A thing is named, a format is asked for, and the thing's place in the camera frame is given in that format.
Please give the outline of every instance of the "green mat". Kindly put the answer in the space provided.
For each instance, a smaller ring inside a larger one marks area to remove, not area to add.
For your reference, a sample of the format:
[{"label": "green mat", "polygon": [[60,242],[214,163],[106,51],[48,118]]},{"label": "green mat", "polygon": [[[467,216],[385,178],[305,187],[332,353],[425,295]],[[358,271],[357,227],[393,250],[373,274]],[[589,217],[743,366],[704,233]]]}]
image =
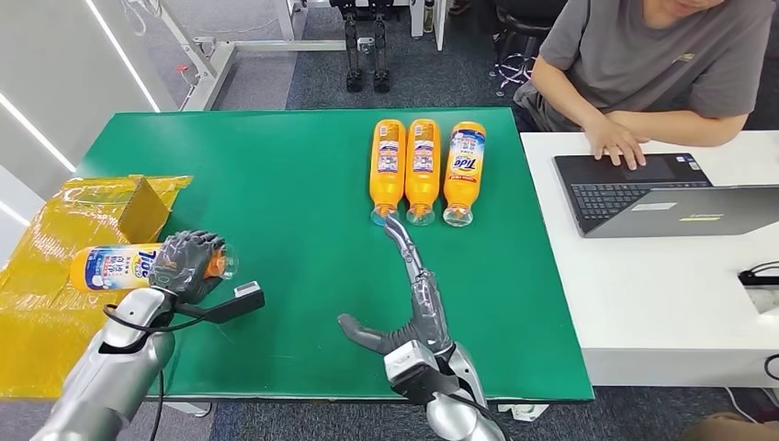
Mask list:
[{"label": "green mat", "polygon": [[461,120],[486,129],[474,222],[409,227],[436,273],[449,330],[474,358],[492,398],[591,399],[592,388],[522,145],[506,107],[300,112],[120,114],[80,176],[192,175],[163,235],[206,229],[240,257],[225,301],[250,280],[266,306],[233,322],[176,333],[166,370],[172,396],[393,398],[381,356],[343,336],[349,312],[391,330],[411,315],[394,243],[369,219],[371,135],[380,119]]}]

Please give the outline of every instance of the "white wall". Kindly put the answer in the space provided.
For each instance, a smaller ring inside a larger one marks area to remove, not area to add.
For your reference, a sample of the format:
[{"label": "white wall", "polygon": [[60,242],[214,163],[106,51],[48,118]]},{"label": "white wall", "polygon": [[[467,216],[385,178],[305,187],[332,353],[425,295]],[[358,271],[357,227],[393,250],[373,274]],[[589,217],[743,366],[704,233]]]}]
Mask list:
[{"label": "white wall", "polygon": [[[26,221],[43,206],[43,199],[0,166],[0,202]],[[10,256],[27,226],[6,213],[0,206],[0,268]]]},{"label": "white wall", "polygon": [[[73,164],[114,113],[153,109],[90,10],[92,1],[152,100],[176,109],[119,0],[0,1],[0,94]],[[0,165],[42,198],[70,174],[2,107]],[[0,188],[0,201],[5,192]]]}]

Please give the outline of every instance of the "black cable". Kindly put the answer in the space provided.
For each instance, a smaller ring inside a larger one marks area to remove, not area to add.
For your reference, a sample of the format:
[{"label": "black cable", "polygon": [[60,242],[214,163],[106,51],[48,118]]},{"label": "black cable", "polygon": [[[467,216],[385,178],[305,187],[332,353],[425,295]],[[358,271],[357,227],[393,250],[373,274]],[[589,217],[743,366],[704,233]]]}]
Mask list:
[{"label": "black cable", "polygon": [[753,273],[755,269],[761,267],[761,266],[768,266],[768,265],[777,265],[779,264],[779,260],[774,260],[772,262],[766,262],[764,264],[759,264],[757,266],[753,266],[752,268],[748,269],[747,271]]},{"label": "black cable", "polygon": [[752,271],[752,274],[760,274],[763,271],[768,271],[769,269],[779,269],[779,266],[766,266],[764,268],[760,268],[757,271]]},{"label": "black cable", "polygon": [[157,429],[160,428],[160,419],[163,417],[163,396],[165,395],[165,380],[163,379],[163,372],[160,370],[160,400],[157,402],[157,415],[154,417],[154,428],[152,429],[152,436],[149,437],[149,441],[154,441],[157,437]]},{"label": "black cable", "polygon": [[768,358],[765,359],[765,364],[762,365],[762,367],[763,369],[765,369],[765,375],[769,376],[771,379],[775,379],[776,381],[779,381],[779,377],[777,377],[771,372],[771,362],[776,359],[779,359],[779,354],[774,354],[772,356],[769,356]]},{"label": "black cable", "polygon": [[190,320],[189,322],[177,324],[174,326],[159,326],[159,327],[149,327],[149,326],[141,326],[139,324],[130,323],[124,319],[119,318],[116,314],[114,314],[112,311],[117,308],[117,305],[108,304],[103,305],[103,313],[106,314],[106,316],[113,320],[114,322],[117,322],[119,324],[122,324],[124,326],[127,326],[128,328],[134,329],[136,331],[143,331],[146,333],[171,333],[173,331],[178,331],[184,328],[188,328],[189,326],[192,326],[193,324],[198,324],[204,320],[206,320],[206,316],[197,317],[195,320]]},{"label": "black cable", "polygon": [[460,401],[463,404],[467,404],[468,406],[470,406],[470,407],[476,409],[477,411],[479,411],[482,415],[484,415],[485,418],[488,418],[488,419],[492,420],[494,423],[496,423],[498,425],[498,428],[501,429],[501,433],[503,434],[503,439],[505,441],[511,441],[511,437],[509,436],[509,431],[506,430],[505,426],[503,424],[501,424],[500,420],[498,420],[497,415],[492,413],[492,411],[490,409],[487,409],[486,407],[482,406],[481,404],[479,404],[479,403],[477,403],[475,401],[471,401],[471,400],[469,400],[467,398],[463,398],[463,397],[461,397],[459,395],[456,395],[454,393],[450,394],[450,395],[446,395],[446,396],[451,398],[454,401]]}]

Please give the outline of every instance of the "yellow plastic wrap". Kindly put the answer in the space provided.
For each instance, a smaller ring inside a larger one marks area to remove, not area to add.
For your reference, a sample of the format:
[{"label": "yellow plastic wrap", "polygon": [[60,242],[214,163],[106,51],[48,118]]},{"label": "yellow plastic wrap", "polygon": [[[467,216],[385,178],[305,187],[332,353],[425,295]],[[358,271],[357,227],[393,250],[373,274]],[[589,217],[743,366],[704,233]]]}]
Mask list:
[{"label": "yellow plastic wrap", "polygon": [[0,397],[54,398],[127,291],[79,292],[73,255],[91,245],[152,243],[191,177],[74,179],[36,214],[0,271]]}]

